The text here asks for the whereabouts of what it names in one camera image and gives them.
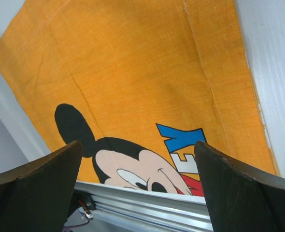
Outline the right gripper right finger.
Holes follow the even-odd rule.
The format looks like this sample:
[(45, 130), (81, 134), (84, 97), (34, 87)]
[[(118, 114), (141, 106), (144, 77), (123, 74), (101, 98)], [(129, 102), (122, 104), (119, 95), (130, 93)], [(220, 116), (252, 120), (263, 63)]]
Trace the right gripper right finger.
[(285, 179), (204, 142), (194, 146), (215, 232), (285, 232)]

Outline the orange Mickey Mouse placemat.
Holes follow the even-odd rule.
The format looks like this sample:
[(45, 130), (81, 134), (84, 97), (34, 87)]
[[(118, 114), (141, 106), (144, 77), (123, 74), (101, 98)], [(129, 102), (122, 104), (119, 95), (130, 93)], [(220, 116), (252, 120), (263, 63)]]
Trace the orange Mickey Mouse placemat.
[(197, 141), (278, 174), (233, 0), (27, 0), (0, 73), (80, 181), (202, 196)]

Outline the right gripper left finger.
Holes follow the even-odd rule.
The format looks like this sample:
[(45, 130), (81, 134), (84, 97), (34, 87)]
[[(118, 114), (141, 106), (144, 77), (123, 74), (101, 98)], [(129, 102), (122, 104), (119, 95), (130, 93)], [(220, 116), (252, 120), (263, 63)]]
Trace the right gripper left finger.
[(60, 232), (82, 160), (80, 142), (0, 174), (0, 232)]

